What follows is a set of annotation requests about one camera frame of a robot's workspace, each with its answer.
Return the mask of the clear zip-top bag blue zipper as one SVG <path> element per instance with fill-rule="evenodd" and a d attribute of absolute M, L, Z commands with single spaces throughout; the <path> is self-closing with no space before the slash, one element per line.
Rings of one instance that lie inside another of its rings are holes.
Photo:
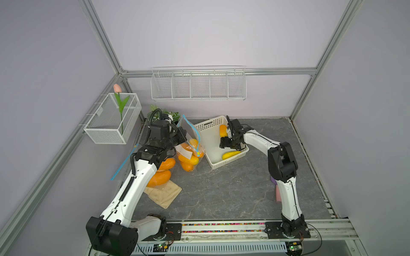
<path fill-rule="evenodd" d="M 112 175 L 110 181 L 114 181 L 120 177 L 120 174 L 125 174 L 126 176 L 129 174 L 129 171 L 131 174 L 139 175 L 143 173 L 143 167 L 137 166 L 137 162 L 133 161 L 132 155 L 141 148 L 140 144 L 135 144 L 131 150 L 131 153 L 126 157 L 126 159 L 122 162 L 122 164 L 118 167 L 118 169 L 114 172 Z"/>

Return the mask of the small orange mango front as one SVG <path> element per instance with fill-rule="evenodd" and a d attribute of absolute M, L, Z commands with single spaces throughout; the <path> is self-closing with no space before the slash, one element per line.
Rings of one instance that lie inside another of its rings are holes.
<path fill-rule="evenodd" d="M 198 148 L 199 142 L 196 139 L 190 139 L 189 144 L 192 148 Z"/>

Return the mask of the large orange mango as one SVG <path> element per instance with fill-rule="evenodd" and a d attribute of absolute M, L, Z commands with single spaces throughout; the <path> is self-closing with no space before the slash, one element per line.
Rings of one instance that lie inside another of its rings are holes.
<path fill-rule="evenodd" d="M 166 184 L 170 178 L 172 173 L 169 170 L 163 170 L 161 172 L 157 172 L 148 182 L 147 187 L 154 188 L 156 186 L 161 186 Z"/>

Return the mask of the big orange mango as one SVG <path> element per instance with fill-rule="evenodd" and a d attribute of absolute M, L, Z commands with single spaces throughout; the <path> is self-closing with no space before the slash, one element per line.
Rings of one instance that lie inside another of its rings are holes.
<path fill-rule="evenodd" d="M 183 170 L 185 170 L 186 172 L 191 172 L 195 168 L 195 165 L 190 163 L 190 162 L 180 161 L 180 164 L 181 164 Z"/>

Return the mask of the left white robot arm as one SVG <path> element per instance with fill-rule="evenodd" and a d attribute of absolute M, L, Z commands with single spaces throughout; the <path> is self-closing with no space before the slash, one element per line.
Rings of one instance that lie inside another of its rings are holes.
<path fill-rule="evenodd" d="M 129 256 L 146 238 L 163 239 L 167 235 L 166 218 L 151 214 L 131 227 L 134 210 L 149 181 L 163 161 L 173 157 L 176 146 L 186 141 L 186 131 L 173 122 L 170 114 L 156 109 L 159 119 L 148 120 L 145 144 L 130 155 L 131 171 L 126 181 L 99 217 L 91 217 L 85 228 L 91 249 L 109 256 Z"/>

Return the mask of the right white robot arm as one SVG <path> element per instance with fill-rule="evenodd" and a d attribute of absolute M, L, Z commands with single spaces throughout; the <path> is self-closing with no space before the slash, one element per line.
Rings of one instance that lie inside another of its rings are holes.
<path fill-rule="evenodd" d="M 221 137 L 220 148 L 240 150 L 251 145 L 268 157 L 268 171 L 281 196 L 282 224 L 280 229 L 286 238 L 308 238 L 310 232 L 299 205 L 296 191 L 296 175 L 299 168 L 290 143 L 269 139 L 254 128 L 244 127 L 238 119 L 226 116 L 227 136 Z"/>

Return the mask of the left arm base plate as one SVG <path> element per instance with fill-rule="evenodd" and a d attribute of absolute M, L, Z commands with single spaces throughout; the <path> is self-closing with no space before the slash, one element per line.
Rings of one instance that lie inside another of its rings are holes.
<path fill-rule="evenodd" d="M 182 236 L 182 224 L 181 223 L 168 223 L 166 225 L 164 235 L 152 235 L 143 241 L 180 241 Z"/>

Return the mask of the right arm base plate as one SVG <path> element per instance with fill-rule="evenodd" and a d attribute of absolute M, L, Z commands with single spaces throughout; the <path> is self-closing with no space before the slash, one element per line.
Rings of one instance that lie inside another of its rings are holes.
<path fill-rule="evenodd" d="M 307 225 L 302 225 L 296 229 L 284 228 L 281 221 L 268 221 L 265 223 L 264 232 L 268 235 L 268 239 L 309 239 L 311 238 L 310 231 Z"/>

